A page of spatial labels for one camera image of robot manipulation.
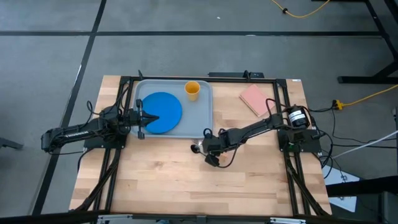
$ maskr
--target yellow cup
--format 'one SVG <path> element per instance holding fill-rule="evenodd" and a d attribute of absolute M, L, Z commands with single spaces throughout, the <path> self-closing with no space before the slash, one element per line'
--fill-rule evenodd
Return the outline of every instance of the yellow cup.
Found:
<path fill-rule="evenodd" d="M 190 101 L 195 101 L 199 96 L 200 85 L 198 82 L 189 81 L 185 84 L 185 91 L 187 92 L 188 99 Z"/>

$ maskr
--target wooden table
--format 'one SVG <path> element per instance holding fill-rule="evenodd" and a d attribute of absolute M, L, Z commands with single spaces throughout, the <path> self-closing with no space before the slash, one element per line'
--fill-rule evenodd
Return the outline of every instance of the wooden table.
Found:
<path fill-rule="evenodd" d="M 95 111 L 112 105 L 120 76 L 104 76 Z M 239 99 L 250 83 L 210 83 L 213 87 L 213 130 L 236 128 L 259 121 Z M 271 84 L 256 84 L 273 98 Z M 287 80 L 290 103 L 307 105 L 300 80 Z M 291 216 L 286 169 L 279 151 L 276 131 L 247 141 L 227 169 L 208 165 L 204 157 L 190 150 L 189 139 L 127 138 L 114 189 L 113 213 L 167 213 L 207 215 Z M 93 190 L 100 176 L 104 149 L 84 156 L 70 208 L 76 208 Z M 231 159 L 224 154 L 221 165 Z M 325 211 L 331 213 L 320 163 L 312 154 L 301 154 L 306 185 Z M 303 213 L 296 186 L 300 213 Z M 100 208 L 104 208 L 107 186 Z"/>

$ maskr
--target floor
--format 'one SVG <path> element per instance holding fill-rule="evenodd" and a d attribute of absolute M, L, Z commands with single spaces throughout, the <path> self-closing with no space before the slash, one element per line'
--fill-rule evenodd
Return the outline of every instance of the floor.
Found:
<path fill-rule="evenodd" d="M 279 1 L 290 12 L 305 14 L 321 2 Z M 398 46 L 398 29 L 382 1 L 371 1 Z M 0 30 L 91 31 L 100 0 L 0 0 Z M 281 14 L 268 0 L 112 0 L 105 6 L 99 31 L 137 30 L 268 30 L 375 31 L 363 3 L 331 2 L 307 19 Z M 59 126 L 80 69 L 87 36 L 0 36 L 0 136 L 24 144 L 21 150 L 0 150 L 0 217 L 26 215 L 32 208 L 48 155 L 40 137 Z M 370 37 L 238 37 L 152 36 L 96 37 L 70 124 L 85 122 L 85 103 L 95 104 L 103 75 L 181 75 L 208 72 L 264 72 L 269 78 L 299 78 L 309 107 L 324 108 L 333 99 L 350 102 L 387 85 L 340 85 L 339 75 L 372 75 L 392 56 L 385 42 Z M 368 140 L 395 130 L 391 109 L 398 90 L 336 112 L 336 135 Z M 314 115 L 331 133 L 329 112 Z M 353 144 L 335 139 L 335 143 Z M 323 148 L 328 149 L 325 139 Z M 386 142 L 395 146 L 395 142 Z M 69 144 L 63 152 L 77 151 Z M 334 154 L 349 148 L 336 147 Z M 44 206 L 44 213 L 68 210 L 79 155 L 61 156 Z M 366 148 L 339 159 L 344 171 L 362 178 L 397 174 L 393 149 Z M 364 210 L 362 217 L 376 214 Z"/>

